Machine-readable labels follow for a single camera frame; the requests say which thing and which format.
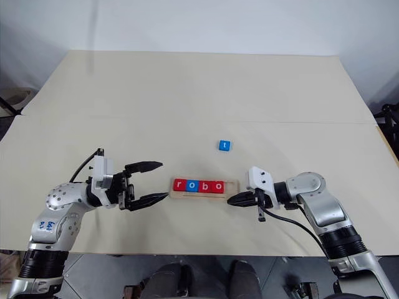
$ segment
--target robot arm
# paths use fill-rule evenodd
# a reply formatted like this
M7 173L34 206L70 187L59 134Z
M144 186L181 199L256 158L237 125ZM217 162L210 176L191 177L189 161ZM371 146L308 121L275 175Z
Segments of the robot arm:
M304 206L304 214L321 241L333 273L338 277L336 293L355 293L398 299L391 283L374 254L367 250L352 221L339 203L328 192L325 179L317 173L301 173L285 182L274 183L265 170L249 170L249 187L229 199L234 206L258 206L262 211L279 208L297 209Z
M79 170L94 159L93 177L84 183L74 183ZM74 174L69 183L52 189L46 196L46 208L32 225L28 251L19 276L13 280L8 298L53 298L61 289L64 262L68 257L84 214L100 206L134 211L152 206L167 197L156 193L135 200L132 173L151 171L159 162L139 162L125 166L113 174L110 159L98 149Z

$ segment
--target table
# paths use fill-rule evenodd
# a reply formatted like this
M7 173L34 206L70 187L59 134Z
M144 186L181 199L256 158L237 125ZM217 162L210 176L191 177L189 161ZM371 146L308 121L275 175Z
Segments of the table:
M218 140L233 150L218 151ZM275 181L318 172L368 248L398 254L398 162L337 57L71 50L0 142L1 248L26 249L48 190L97 147L116 171L164 163L134 175L137 196L168 191L178 176L238 179L243 191L254 165ZM256 215L169 197L136 212L101 207L72 251L322 255L296 226Z

